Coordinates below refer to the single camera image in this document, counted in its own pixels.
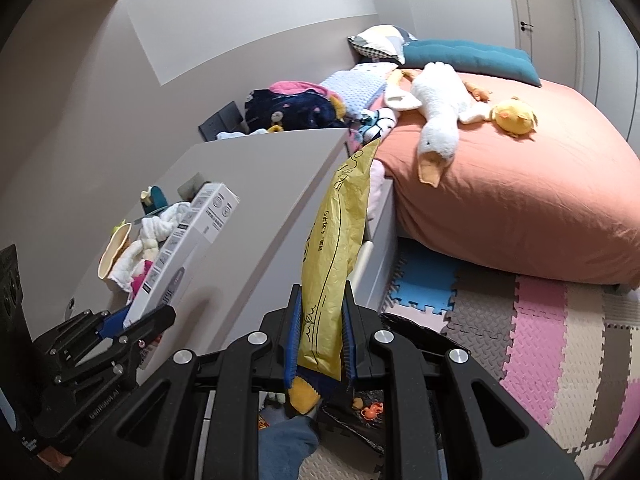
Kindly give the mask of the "black trash bin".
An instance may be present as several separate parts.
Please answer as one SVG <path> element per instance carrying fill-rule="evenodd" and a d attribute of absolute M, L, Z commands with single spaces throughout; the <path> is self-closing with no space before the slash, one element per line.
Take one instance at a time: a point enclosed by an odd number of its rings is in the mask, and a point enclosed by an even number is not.
<path fill-rule="evenodd" d="M 298 414 L 292 408 L 287 392 L 270 392 L 267 402 L 277 408 L 273 411 L 263 408 L 258 415 L 258 466 L 263 476 L 298 475 L 303 461 L 320 446 L 319 418 L 352 434 L 375 452 L 384 452 L 385 406 L 379 391 L 321 397 L 309 415 Z"/>

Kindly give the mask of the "yellow snack bag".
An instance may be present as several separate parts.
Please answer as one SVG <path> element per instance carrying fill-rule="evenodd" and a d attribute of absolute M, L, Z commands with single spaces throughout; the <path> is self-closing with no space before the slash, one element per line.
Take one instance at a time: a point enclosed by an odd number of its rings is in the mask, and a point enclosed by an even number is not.
<path fill-rule="evenodd" d="M 337 168 L 306 241 L 302 266 L 302 332 L 297 363 L 342 377 L 342 304 L 367 223 L 372 141 Z"/>

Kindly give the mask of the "navy blue blanket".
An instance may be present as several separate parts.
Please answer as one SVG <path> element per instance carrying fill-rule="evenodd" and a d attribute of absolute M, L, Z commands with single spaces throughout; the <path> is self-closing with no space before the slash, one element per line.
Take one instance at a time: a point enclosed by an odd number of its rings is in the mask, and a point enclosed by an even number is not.
<path fill-rule="evenodd" d="M 244 103 L 244 118 L 250 131 L 345 128 L 334 104 L 314 90 L 293 94 L 269 89 L 253 90 Z"/>

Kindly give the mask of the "grey dresser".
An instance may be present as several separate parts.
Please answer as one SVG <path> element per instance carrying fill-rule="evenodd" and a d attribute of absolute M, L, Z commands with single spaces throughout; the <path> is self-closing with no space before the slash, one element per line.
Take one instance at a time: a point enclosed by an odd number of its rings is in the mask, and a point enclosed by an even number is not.
<path fill-rule="evenodd" d="M 348 159 L 346 130 L 303 130 L 246 136 L 202 143 L 189 148 L 160 178 L 169 196 L 178 184 L 201 174 L 205 180 L 224 182 L 239 197 L 231 219 L 199 264 L 192 266 L 188 287 L 173 302 L 177 317 L 164 333 L 146 369 L 143 382 L 170 354 L 189 348 L 197 354 L 226 348 L 227 344 L 257 330 L 262 316 L 283 307 L 302 273 L 305 240 L 334 172 Z M 384 180 L 375 217 L 366 229 L 352 274 L 356 299 L 380 310 L 395 251 L 393 182 Z M 29 328 L 38 336 L 63 321 L 73 298 L 72 313 L 80 307 L 93 311 L 117 308 L 122 296 L 112 295 L 96 277 L 102 242 L 81 242 L 80 226 L 98 220 L 97 214 L 63 214 L 53 242 L 52 257 L 39 282 L 23 278 L 25 312 Z M 66 273 L 70 257 L 88 249 L 86 270 Z"/>

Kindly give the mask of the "yellow duck plush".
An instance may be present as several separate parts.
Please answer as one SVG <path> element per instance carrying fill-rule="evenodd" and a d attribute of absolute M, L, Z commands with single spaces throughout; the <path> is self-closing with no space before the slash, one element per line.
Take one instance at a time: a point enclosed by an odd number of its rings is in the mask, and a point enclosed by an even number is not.
<path fill-rule="evenodd" d="M 509 136 L 529 136 L 538 126 L 533 107 L 518 98 L 511 98 L 495 105 L 490 119 Z"/>

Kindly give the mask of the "pink cloth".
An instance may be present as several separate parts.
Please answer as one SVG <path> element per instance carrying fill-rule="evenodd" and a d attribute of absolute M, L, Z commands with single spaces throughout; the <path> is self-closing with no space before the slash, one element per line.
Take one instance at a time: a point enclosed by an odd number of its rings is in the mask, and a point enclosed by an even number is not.
<path fill-rule="evenodd" d="M 314 90 L 332 102 L 343 102 L 342 98 L 332 90 L 323 87 L 321 84 L 314 84 L 301 80 L 280 80 L 270 84 L 269 90 L 280 94 L 296 94 L 307 90 Z"/>

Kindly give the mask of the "white long cardboard box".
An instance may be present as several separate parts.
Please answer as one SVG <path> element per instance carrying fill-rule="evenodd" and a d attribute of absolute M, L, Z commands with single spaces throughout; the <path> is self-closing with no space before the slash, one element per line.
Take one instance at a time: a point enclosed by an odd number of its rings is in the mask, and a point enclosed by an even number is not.
<path fill-rule="evenodd" d="M 122 326 L 137 323 L 162 304 L 177 307 L 196 268 L 239 205 L 223 183 L 205 183 L 190 209 L 165 240 L 160 253 L 134 296 Z"/>

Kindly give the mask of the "white cloth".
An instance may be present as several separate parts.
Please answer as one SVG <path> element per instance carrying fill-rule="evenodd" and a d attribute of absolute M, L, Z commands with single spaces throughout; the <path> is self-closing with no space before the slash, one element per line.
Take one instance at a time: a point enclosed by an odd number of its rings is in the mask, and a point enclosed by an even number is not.
<path fill-rule="evenodd" d="M 190 207 L 188 202 L 178 202 L 156 216 L 143 218 L 138 237 L 122 252 L 108 274 L 105 280 L 107 286 L 115 292 L 129 295 L 136 265 L 142 260 L 155 261 L 160 253 L 160 245 L 168 240 Z"/>

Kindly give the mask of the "light blue knitted blanket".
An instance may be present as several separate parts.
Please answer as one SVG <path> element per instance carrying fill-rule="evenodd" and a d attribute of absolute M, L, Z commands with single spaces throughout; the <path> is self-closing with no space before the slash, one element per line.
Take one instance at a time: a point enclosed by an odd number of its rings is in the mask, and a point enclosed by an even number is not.
<path fill-rule="evenodd" d="M 387 79 L 396 68 L 391 62 L 361 63 L 351 70 L 338 70 L 322 80 L 320 86 L 335 93 L 344 104 L 345 115 L 356 119 L 384 92 Z"/>

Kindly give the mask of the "bed with orange sheet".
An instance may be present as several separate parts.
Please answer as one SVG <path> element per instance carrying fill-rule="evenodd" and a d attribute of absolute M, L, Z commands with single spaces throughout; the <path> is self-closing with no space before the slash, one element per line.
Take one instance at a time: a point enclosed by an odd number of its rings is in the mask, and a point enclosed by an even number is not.
<path fill-rule="evenodd" d="M 516 140 L 491 122 L 464 125 L 437 186 L 420 181 L 423 116 L 405 112 L 376 157 L 392 179 L 396 217 L 415 240 L 490 268 L 588 284 L 639 283 L 639 159 L 574 89 L 486 75 L 494 101 L 533 107 L 535 132 Z"/>

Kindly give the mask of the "grey desk grommet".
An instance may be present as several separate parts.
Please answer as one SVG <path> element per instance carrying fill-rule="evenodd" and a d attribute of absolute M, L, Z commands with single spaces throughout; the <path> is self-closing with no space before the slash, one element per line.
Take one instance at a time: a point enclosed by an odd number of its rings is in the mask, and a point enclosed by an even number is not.
<path fill-rule="evenodd" d="M 72 314 L 74 313 L 74 305 L 75 305 L 75 299 L 70 298 L 70 301 L 68 302 L 64 310 L 64 316 L 63 316 L 64 321 L 67 321 L 72 317 Z"/>

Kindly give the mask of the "teal tape dispenser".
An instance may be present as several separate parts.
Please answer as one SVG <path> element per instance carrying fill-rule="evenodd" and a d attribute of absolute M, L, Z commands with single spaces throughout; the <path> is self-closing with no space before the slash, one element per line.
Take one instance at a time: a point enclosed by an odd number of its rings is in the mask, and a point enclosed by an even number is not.
<path fill-rule="evenodd" d="M 143 218 L 156 216 L 169 207 L 164 192 L 156 185 L 148 186 L 142 190 L 139 195 L 139 202 L 143 211 Z"/>

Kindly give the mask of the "teal long pillow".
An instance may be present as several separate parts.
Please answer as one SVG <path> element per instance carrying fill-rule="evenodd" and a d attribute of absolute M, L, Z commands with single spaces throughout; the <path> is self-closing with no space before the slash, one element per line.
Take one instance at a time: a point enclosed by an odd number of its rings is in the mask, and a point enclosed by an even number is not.
<path fill-rule="evenodd" d="M 520 49 L 466 40 L 412 40 L 404 47 L 405 67 L 442 62 L 457 72 L 511 79 L 540 87 L 529 55 Z"/>

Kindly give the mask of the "colourful foam floor mat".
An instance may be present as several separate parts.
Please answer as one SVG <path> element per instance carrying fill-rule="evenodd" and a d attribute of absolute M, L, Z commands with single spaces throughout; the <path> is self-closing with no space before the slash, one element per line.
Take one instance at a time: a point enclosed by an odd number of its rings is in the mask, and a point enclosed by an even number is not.
<path fill-rule="evenodd" d="M 639 295 L 365 244 L 358 304 L 468 349 L 595 479 L 639 449 Z"/>

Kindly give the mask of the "pink plastic toy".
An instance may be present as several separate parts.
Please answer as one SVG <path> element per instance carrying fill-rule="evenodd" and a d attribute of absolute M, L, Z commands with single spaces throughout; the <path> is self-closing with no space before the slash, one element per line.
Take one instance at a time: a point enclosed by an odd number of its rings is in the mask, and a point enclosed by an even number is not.
<path fill-rule="evenodd" d="M 134 297 L 137 296 L 138 291 L 144 283 L 146 274 L 149 273 L 149 270 L 151 270 L 152 266 L 152 260 L 142 260 L 134 268 L 134 272 L 132 272 L 132 280 L 130 283 L 131 290 L 128 296 L 128 302 L 130 304 L 134 301 Z"/>

